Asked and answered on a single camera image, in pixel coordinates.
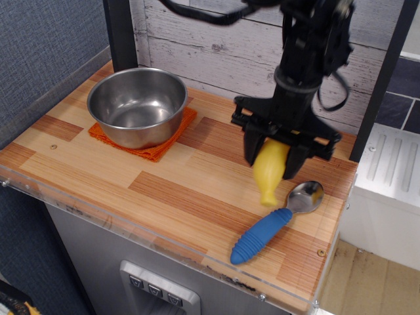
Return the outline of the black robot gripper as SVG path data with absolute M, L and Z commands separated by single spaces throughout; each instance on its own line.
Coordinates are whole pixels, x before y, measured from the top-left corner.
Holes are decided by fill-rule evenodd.
M 331 159 L 341 135 L 318 119 L 311 108 L 317 87 L 287 88 L 276 85 L 271 98 L 237 96 L 232 123 L 244 131 L 244 158 L 252 166 L 265 138 L 289 145 L 283 174 L 293 179 L 307 158 Z

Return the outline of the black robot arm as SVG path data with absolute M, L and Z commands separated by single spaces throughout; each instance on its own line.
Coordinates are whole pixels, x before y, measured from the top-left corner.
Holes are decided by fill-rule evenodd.
M 312 101 L 325 77 L 333 76 L 348 92 L 337 70 L 348 63 L 353 1 L 282 1 L 283 54 L 274 72 L 272 98 L 237 96 L 232 123 L 244 131 L 244 156 L 255 165 L 267 138 L 290 147 L 283 179 L 292 179 L 308 158 L 329 160 L 338 131 L 318 119 Z

